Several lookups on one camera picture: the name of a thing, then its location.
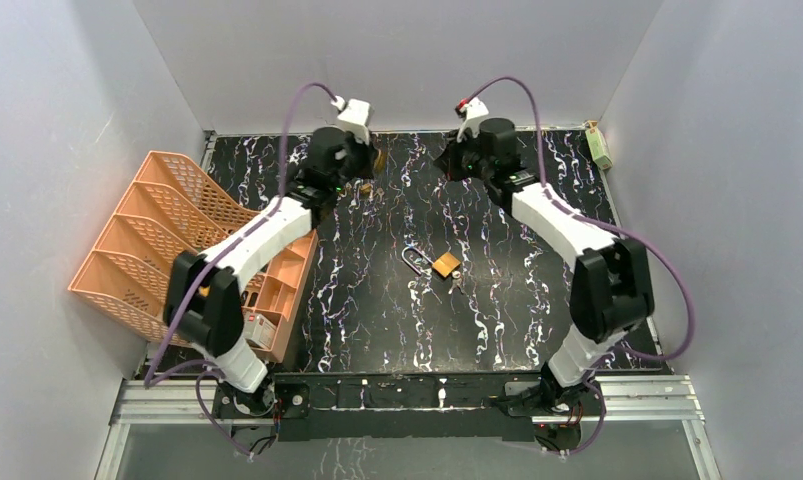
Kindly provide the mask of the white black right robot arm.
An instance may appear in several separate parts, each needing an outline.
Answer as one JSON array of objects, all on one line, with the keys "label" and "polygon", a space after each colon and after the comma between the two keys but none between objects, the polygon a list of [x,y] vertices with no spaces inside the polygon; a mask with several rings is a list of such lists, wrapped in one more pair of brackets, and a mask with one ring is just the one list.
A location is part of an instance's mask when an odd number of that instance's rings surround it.
[{"label": "white black right robot arm", "polygon": [[527,169],[512,121],[490,118],[452,135],[435,161],[447,179],[480,180],[496,206],[539,235],[570,268],[568,333],[543,364],[539,384],[505,398],[508,406],[567,413],[587,391],[602,357],[654,313],[647,249],[583,221]]}]

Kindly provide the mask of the silver keys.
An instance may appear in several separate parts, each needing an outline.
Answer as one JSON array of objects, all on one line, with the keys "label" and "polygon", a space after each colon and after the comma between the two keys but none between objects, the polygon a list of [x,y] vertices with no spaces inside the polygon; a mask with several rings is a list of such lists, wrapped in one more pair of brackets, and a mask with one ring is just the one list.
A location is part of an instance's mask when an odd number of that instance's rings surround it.
[{"label": "silver keys", "polygon": [[449,294],[457,293],[457,294],[460,294],[460,295],[465,295],[465,290],[463,288],[463,284],[464,284],[464,281],[463,281],[462,278],[460,278],[460,277],[452,278],[451,282],[450,282],[450,287],[449,287],[448,293]]}]

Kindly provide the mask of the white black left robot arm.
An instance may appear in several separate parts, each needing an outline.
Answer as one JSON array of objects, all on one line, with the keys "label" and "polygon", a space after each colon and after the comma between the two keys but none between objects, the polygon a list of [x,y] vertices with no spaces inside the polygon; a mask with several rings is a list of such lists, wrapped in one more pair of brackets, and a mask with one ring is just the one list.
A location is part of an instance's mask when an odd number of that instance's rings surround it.
[{"label": "white black left robot arm", "polygon": [[379,156],[371,133],[358,137],[340,127],[313,132],[306,156],[283,163],[284,189],[265,210],[222,242],[173,261],[163,321],[180,335],[237,392],[252,416],[271,411],[274,387],[268,368],[243,331],[242,296],[249,281],[288,245],[314,230],[336,207],[353,179],[371,179]]}]

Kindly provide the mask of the large brass padlock shackle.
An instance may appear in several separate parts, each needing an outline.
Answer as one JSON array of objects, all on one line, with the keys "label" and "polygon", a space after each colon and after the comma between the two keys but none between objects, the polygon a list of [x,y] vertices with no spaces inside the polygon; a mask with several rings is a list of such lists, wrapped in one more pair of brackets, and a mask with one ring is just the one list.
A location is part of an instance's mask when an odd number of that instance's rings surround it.
[{"label": "large brass padlock shackle", "polygon": [[423,274],[422,267],[427,265],[432,271],[436,272],[441,278],[451,277],[458,271],[461,265],[460,260],[452,253],[446,252],[437,259],[432,260],[423,251],[414,247],[407,246],[400,253],[402,261],[417,275]]}]

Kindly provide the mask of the small brass padlock shackle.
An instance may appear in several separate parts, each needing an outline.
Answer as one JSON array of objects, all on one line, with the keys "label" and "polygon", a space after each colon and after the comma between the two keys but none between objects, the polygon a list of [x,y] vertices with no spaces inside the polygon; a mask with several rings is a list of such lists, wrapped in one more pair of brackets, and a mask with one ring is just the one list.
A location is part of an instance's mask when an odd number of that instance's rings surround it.
[{"label": "small brass padlock shackle", "polygon": [[376,157],[372,164],[373,174],[375,176],[382,173],[386,168],[386,153],[383,150],[378,149],[376,152]]}]

